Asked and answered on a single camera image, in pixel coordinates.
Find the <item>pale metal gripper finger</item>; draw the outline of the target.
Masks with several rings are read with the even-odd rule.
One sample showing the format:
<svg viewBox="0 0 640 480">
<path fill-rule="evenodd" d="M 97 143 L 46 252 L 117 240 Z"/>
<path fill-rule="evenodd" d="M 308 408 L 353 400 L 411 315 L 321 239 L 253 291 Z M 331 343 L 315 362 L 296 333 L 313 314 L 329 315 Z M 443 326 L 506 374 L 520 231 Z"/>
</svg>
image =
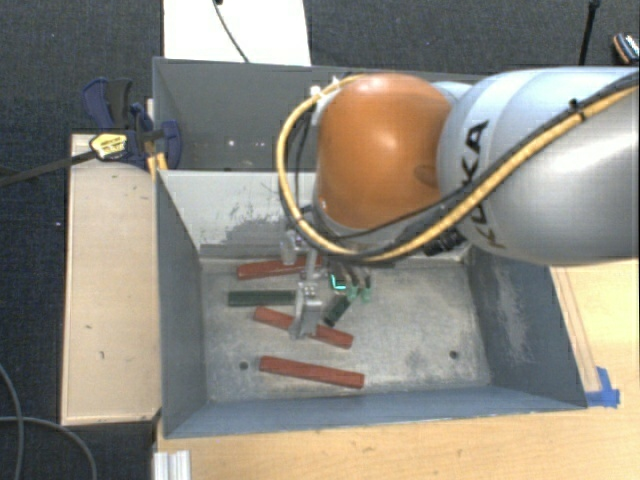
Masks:
<svg viewBox="0 0 640 480">
<path fill-rule="evenodd" d="M 280 258 L 285 266 L 292 266 L 300 255 L 301 239 L 293 230 L 287 230 L 280 239 Z"/>
<path fill-rule="evenodd" d="M 300 281 L 296 289 L 294 320 L 288 328 L 291 339 L 298 340 L 315 334 L 323 311 L 318 285 L 313 281 Z"/>
</svg>

